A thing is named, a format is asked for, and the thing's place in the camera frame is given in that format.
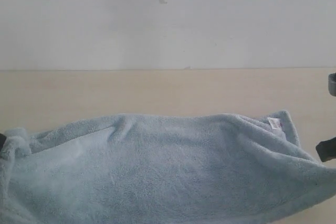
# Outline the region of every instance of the fleece blanket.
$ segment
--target fleece blanket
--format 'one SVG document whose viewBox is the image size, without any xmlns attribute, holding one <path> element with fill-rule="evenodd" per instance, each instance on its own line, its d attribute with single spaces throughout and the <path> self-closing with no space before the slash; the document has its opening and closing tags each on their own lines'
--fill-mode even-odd
<svg viewBox="0 0 336 224">
<path fill-rule="evenodd" d="M 269 223 L 336 194 L 290 115 L 119 114 L 5 132 L 1 224 Z"/>
</svg>

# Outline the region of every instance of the towel tag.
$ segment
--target towel tag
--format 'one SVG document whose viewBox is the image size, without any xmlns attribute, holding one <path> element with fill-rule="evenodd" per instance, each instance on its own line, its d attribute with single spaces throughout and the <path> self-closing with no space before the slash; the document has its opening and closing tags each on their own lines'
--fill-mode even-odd
<svg viewBox="0 0 336 224">
<path fill-rule="evenodd" d="M 282 130 L 282 125 L 281 125 L 281 121 L 278 118 L 267 118 L 269 124 L 271 125 L 272 129 L 275 130 Z"/>
</svg>

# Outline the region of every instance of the table surface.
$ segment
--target table surface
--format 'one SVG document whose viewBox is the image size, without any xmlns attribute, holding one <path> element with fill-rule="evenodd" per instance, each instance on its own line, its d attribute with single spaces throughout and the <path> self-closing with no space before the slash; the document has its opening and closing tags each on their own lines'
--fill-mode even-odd
<svg viewBox="0 0 336 224">
<path fill-rule="evenodd" d="M 288 110 L 302 148 L 336 136 L 331 68 L 168 71 L 0 71 L 0 132 L 30 132 L 115 113 L 260 116 Z M 336 161 L 326 166 L 336 167 Z M 336 197 L 276 222 L 334 223 Z"/>
</svg>

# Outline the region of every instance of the white wall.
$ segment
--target white wall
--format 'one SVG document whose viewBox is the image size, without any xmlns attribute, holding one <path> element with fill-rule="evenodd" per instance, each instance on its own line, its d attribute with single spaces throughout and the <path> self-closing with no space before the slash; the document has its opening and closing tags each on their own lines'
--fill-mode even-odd
<svg viewBox="0 0 336 224">
<path fill-rule="evenodd" d="M 335 0 L 0 0 L 0 69 L 336 66 Z"/>
</svg>

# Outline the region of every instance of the plush fabric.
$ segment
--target plush fabric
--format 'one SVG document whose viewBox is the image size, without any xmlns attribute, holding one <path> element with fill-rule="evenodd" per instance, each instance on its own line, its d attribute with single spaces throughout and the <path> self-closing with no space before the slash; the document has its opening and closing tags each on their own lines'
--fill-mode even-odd
<svg viewBox="0 0 336 224">
<path fill-rule="evenodd" d="M 2 224 L 261 224 L 336 194 L 336 171 L 300 148 L 286 111 L 119 114 L 5 135 Z"/>
</svg>

